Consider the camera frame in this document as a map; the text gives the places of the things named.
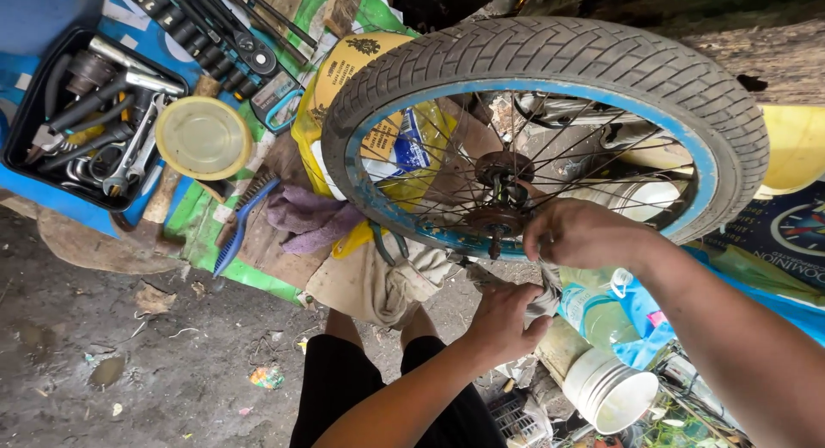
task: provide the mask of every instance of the purple cloth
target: purple cloth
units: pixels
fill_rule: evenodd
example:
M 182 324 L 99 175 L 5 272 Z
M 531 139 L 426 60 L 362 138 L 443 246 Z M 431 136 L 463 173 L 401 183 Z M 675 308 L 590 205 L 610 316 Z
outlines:
M 281 244 L 286 253 L 313 253 L 335 242 L 366 219 L 347 201 L 315 195 L 299 186 L 284 185 L 269 195 L 266 220 L 295 235 Z

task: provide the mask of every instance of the hand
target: hand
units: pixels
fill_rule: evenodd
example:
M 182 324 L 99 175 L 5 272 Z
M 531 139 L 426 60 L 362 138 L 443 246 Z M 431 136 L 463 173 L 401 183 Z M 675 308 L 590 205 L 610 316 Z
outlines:
M 456 341 L 476 360 L 479 373 L 535 350 L 553 319 L 537 317 L 525 329 L 524 313 L 527 304 L 542 292 L 544 288 L 536 284 L 512 283 L 490 285 L 484 290 L 467 333 Z
M 634 266 L 655 247 L 672 246 L 641 222 L 587 200 L 555 198 L 527 225 L 522 238 L 531 261 L 541 259 L 579 269 Z

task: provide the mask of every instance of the dirt ground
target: dirt ground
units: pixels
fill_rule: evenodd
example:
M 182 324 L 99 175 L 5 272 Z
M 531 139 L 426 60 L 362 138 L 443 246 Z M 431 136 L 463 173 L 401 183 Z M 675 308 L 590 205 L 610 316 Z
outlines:
M 541 278 L 532 265 L 488 268 L 515 282 Z M 133 300 L 141 280 L 177 294 L 168 313 L 143 327 Z M 194 282 L 207 288 L 201 299 Z M 313 314 L 232 281 L 213 287 L 209 273 L 194 269 L 184 278 L 181 271 L 139 276 L 70 265 L 40 241 L 35 221 L 0 207 L 0 445 L 287 446 L 304 371 L 297 342 L 320 333 L 327 310 Z M 449 343 L 479 299 L 459 273 L 425 307 Z M 188 327 L 197 330 L 181 332 Z M 358 328 L 385 381 L 397 379 L 398 332 Z M 262 343 L 255 355 L 257 340 L 271 331 L 283 331 L 275 350 Z M 277 390 L 248 380 L 253 364 L 266 362 L 283 373 Z M 476 385 L 490 395 L 503 382 L 490 373 Z

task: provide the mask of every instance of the puddle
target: puddle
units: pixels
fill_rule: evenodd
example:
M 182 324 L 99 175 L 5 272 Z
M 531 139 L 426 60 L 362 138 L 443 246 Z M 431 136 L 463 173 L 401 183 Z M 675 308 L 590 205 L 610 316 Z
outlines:
M 89 377 L 89 385 L 97 390 L 104 390 L 123 375 L 123 369 L 126 368 L 126 357 L 111 357 L 106 358 L 95 366 L 92 375 Z
M 55 332 L 32 321 L 20 321 L 13 328 L 20 340 L 20 352 L 35 364 L 46 362 L 55 345 Z

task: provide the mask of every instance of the black tool tray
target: black tool tray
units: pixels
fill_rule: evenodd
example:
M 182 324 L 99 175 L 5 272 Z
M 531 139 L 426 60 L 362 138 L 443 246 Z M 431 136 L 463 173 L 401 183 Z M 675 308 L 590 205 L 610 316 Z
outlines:
M 49 50 L 46 52 L 47 54 L 40 60 L 40 64 L 37 65 L 37 70 L 31 78 L 29 88 L 26 90 L 26 95 L 23 96 L 23 102 L 17 110 L 17 114 L 12 122 L 11 130 L 9 131 L 9 134 L 3 144 L 3 154 L 0 156 L 0 160 L 2 160 L 3 165 L 6 168 L 15 171 L 17 174 L 39 180 L 40 182 L 63 190 L 64 192 L 86 200 L 91 204 L 97 205 L 103 210 L 118 213 L 128 209 L 134 199 L 137 198 L 140 187 L 143 184 L 142 182 L 136 186 L 129 186 L 123 195 L 110 197 L 103 195 L 102 191 L 85 192 L 83 190 L 61 186 L 61 182 L 68 180 L 68 178 L 62 174 L 62 170 L 56 170 L 54 173 L 46 174 L 41 174 L 37 171 L 37 167 L 42 163 L 42 160 L 38 160 L 30 165 L 23 164 L 28 150 L 31 148 L 31 141 L 34 139 L 37 129 L 45 122 L 46 119 L 45 96 L 46 81 L 49 78 L 49 73 L 51 73 L 55 63 L 57 63 L 57 60 L 61 55 L 64 53 L 71 53 L 74 55 L 79 50 L 86 49 L 89 42 L 91 42 L 92 38 L 96 35 L 111 45 L 118 47 L 124 53 L 137 58 L 139 61 L 150 66 L 158 73 L 162 73 L 168 79 L 180 82 L 186 90 L 182 96 L 189 95 L 189 86 L 186 83 L 186 80 L 179 74 L 170 71 L 158 63 L 154 63 L 152 60 L 97 30 L 89 29 L 88 27 L 83 26 L 70 27 L 60 34 L 55 42 L 49 46 Z M 56 104 L 58 106 L 58 110 L 74 99 L 74 95 L 65 89 L 71 77 L 72 75 L 70 73 L 64 74 L 64 77 L 61 79 L 61 83 L 58 86 L 58 101 Z M 155 150 L 147 163 L 147 171 L 158 162 L 158 159 L 159 154 L 158 151 Z

